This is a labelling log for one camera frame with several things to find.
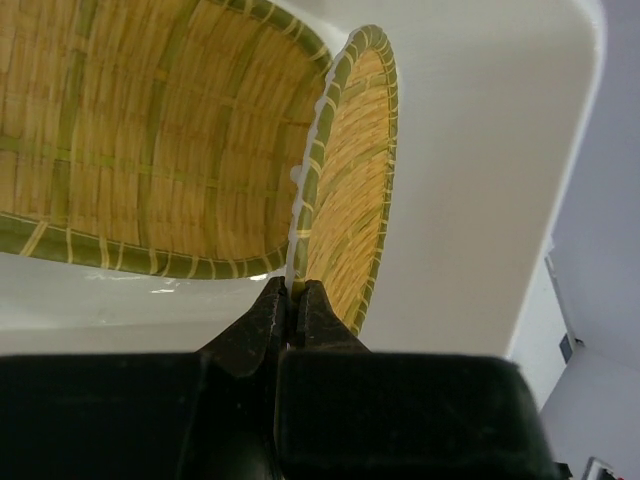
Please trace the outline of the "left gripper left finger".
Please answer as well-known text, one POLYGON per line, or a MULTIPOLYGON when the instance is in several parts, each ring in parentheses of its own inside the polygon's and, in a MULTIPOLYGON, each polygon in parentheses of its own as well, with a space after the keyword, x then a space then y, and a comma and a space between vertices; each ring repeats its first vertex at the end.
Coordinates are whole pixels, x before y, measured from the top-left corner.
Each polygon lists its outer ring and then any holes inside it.
POLYGON ((284 278, 272 277, 249 310, 198 352, 231 376, 252 376, 283 349, 287 314, 284 278))

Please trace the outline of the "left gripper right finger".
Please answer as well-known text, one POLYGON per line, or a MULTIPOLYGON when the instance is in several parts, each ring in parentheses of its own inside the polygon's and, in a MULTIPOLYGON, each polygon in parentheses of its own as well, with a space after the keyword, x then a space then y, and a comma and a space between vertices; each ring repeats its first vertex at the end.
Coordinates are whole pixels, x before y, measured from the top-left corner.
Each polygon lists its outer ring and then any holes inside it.
POLYGON ((284 289, 284 305, 282 353, 296 350, 370 352, 336 315, 321 281, 307 281, 297 301, 284 289))

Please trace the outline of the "round woven bamboo plate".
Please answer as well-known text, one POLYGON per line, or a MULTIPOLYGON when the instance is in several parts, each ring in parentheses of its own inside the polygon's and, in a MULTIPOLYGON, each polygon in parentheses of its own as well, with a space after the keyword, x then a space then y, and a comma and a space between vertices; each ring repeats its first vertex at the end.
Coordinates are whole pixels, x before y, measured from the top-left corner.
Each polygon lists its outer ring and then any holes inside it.
POLYGON ((320 281, 358 334, 381 265, 396 165, 398 76, 380 26, 351 32, 314 112, 295 177, 285 285, 298 304, 307 282, 320 281))

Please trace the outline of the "square woven bamboo tray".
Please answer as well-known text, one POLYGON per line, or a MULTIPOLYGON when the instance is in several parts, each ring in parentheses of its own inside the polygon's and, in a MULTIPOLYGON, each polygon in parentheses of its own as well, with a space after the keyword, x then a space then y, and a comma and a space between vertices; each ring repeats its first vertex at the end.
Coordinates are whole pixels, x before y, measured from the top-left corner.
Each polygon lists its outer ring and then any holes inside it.
POLYGON ((1 249, 226 280, 285 261, 331 63, 269 1, 5 1, 1 249))

